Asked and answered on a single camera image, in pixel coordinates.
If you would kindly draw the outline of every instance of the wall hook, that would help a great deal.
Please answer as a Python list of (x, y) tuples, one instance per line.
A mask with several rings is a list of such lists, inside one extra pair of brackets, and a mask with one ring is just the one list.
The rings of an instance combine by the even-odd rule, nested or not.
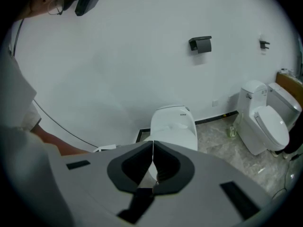
[(265, 46), (266, 44), (270, 44), (270, 43), (260, 40), (260, 48), (261, 49), (269, 49), (268, 47)]

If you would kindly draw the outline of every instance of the person's arm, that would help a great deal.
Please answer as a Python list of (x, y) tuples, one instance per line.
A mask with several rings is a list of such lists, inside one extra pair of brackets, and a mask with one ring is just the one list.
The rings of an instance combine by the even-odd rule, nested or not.
[(52, 134), (49, 134), (47, 132), (45, 132), (39, 124), (37, 124), (32, 130), (32, 133), (34, 133), (35, 135), (39, 136), (40, 139), (44, 142), (44, 143), (49, 143), (49, 144), (53, 144), (56, 147), (58, 147), (58, 150), (61, 154), (61, 156), (67, 156), (67, 155), (77, 155), (77, 154), (84, 154), (84, 153), (88, 153), (88, 151), (82, 150), (82, 149), (78, 149), (75, 148), (69, 144), (67, 144), (66, 142), (64, 142), (63, 140), (55, 137)]

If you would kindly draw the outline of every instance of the smart toilet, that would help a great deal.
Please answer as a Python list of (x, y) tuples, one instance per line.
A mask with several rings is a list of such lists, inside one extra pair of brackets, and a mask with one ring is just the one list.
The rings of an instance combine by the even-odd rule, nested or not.
[[(149, 140), (159, 140), (198, 150), (196, 125), (189, 109), (182, 105), (157, 109), (151, 119), (151, 135), (145, 139)], [(153, 162), (149, 172), (157, 180), (157, 170)]]
[(287, 127), (281, 116), (266, 106), (267, 86), (259, 81), (247, 82), (240, 91), (234, 126), (248, 150), (258, 155), (266, 149), (282, 150), (289, 142)]
[(293, 128), (302, 112), (298, 101), (275, 82), (268, 85), (267, 105), (271, 106), (281, 116), (288, 131)]

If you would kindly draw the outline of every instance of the baseboard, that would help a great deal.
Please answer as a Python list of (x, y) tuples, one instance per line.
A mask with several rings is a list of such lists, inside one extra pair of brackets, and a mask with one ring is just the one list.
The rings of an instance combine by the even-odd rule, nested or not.
[[(222, 119), (222, 118), (226, 118), (226, 117), (235, 115), (237, 113), (238, 113), (238, 111), (233, 111), (233, 112), (230, 112), (230, 113), (227, 113), (227, 114), (225, 113), (225, 114), (222, 114), (222, 115), (219, 115), (219, 116), (216, 116), (216, 117), (212, 117), (212, 118), (209, 118), (209, 119), (198, 120), (198, 121), (195, 121), (195, 124), (198, 125), (198, 124), (202, 124), (202, 123), (207, 123), (207, 122), (219, 120), (219, 119)], [(145, 132), (151, 132), (151, 129), (141, 129), (141, 130), (139, 130), (136, 143), (140, 142), (142, 133), (145, 133)]]

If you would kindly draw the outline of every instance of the marble floor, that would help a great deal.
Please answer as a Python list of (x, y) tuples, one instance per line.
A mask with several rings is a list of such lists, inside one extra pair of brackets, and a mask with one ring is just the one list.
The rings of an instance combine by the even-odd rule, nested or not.
[[(229, 138), (227, 135), (227, 129), (232, 125), (236, 116), (197, 125), (198, 150), (224, 159), (273, 196), (284, 187), (290, 158), (297, 153), (303, 153), (303, 146), (291, 154), (288, 159), (284, 159), (282, 154), (273, 157), (268, 150), (254, 156), (238, 135), (234, 138)], [(142, 133), (140, 141), (145, 140), (149, 135), (149, 132)], [(302, 169), (303, 156), (289, 163), (286, 175), (287, 189), (292, 187)], [(147, 173), (140, 187), (151, 187), (153, 184), (154, 179)]]

